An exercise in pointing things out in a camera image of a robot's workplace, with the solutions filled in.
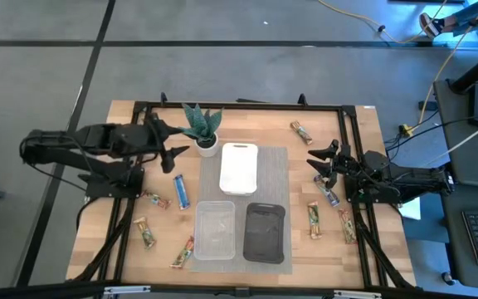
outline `succulent plant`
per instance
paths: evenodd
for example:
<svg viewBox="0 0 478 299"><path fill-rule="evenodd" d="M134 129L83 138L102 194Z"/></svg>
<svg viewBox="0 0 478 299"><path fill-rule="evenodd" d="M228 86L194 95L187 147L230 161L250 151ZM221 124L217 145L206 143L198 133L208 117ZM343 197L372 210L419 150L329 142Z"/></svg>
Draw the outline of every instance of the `succulent plant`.
<svg viewBox="0 0 478 299"><path fill-rule="evenodd" d="M184 103L182 107L191 126L191 128L180 128L182 132L192 140L196 140L199 145L213 145L215 131L221 124L222 108L210 115L209 109L203 114L198 104L194 109Z"/></svg>

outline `white pot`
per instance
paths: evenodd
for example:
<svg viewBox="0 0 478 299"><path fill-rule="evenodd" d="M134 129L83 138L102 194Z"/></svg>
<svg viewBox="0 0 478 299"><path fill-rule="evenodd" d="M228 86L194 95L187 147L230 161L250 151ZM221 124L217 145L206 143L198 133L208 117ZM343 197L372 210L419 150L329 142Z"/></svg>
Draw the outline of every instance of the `white pot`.
<svg viewBox="0 0 478 299"><path fill-rule="evenodd" d="M207 148L207 149L204 149L204 148L201 148L200 146L198 146L198 143L196 140L194 140L195 142L195 146L197 147L197 150L198 150L198 153L202 156L202 157L213 157L218 151L219 151L219 135L217 135L217 133L215 133L215 144L212 145L212 147L210 148Z"/></svg>

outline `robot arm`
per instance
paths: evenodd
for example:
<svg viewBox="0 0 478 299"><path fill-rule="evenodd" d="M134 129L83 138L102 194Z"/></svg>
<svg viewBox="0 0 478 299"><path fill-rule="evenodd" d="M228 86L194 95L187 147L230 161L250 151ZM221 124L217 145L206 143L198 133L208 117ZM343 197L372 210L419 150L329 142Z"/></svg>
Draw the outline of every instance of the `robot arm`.
<svg viewBox="0 0 478 299"><path fill-rule="evenodd" d="M33 130L21 142L20 156L29 165L58 163L89 171L90 174L79 175L88 183L86 196L133 198L141 194L143 168L124 161L106 163L86 153L107 154L115 159L159 154L163 172L169 173L174 168L174 157L189 147L167 150L163 142L181 132L165 124L155 113L143 125L88 125L73 134Z"/></svg>
<svg viewBox="0 0 478 299"><path fill-rule="evenodd" d="M308 159L323 177L328 178L326 188L332 188L337 174L343 174L346 182L355 190L348 194L354 203L406 203L428 192L450 194L453 181L445 166L430 169L400 167L384 155L368 151L358 162L350 154L349 145L333 140L329 148L310 150L309 154L330 162Z"/></svg>

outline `potted plant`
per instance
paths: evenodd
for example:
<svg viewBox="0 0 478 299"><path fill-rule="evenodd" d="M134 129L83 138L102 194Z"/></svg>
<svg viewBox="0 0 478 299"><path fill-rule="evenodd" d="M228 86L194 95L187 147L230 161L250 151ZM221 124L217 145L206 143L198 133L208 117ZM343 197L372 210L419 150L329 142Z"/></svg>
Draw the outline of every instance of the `potted plant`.
<svg viewBox="0 0 478 299"><path fill-rule="evenodd" d="M200 106L195 105L191 108L182 104L191 128L180 128L182 132L192 140L195 140L195 146L202 157L211 157L219 150L219 137L216 133L221 124L222 109L210 115L209 109L202 113Z"/></svg>

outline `gray mat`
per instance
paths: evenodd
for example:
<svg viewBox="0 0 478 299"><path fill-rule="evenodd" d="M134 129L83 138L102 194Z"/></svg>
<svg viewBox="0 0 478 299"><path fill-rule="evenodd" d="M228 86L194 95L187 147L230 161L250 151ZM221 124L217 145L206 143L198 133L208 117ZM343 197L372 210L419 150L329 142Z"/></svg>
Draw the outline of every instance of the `gray mat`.
<svg viewBox="0 0 478 299"><path fill-rule="evenodd" d="M292 251L290 246L289 170L287 149L260 147L257 155L257 190L252 196L231 196L219 188L221 173L221 151L203 158L200 167L198 202L229 200L236 205L236 256L226 261L200 261L194 256L192 271L195 272L254 272L271 274L292 273ZM281 264L250 262L242 256L245 236L246 206L249 203L279 204L285 209L283 227L283 254Z"/></svg>

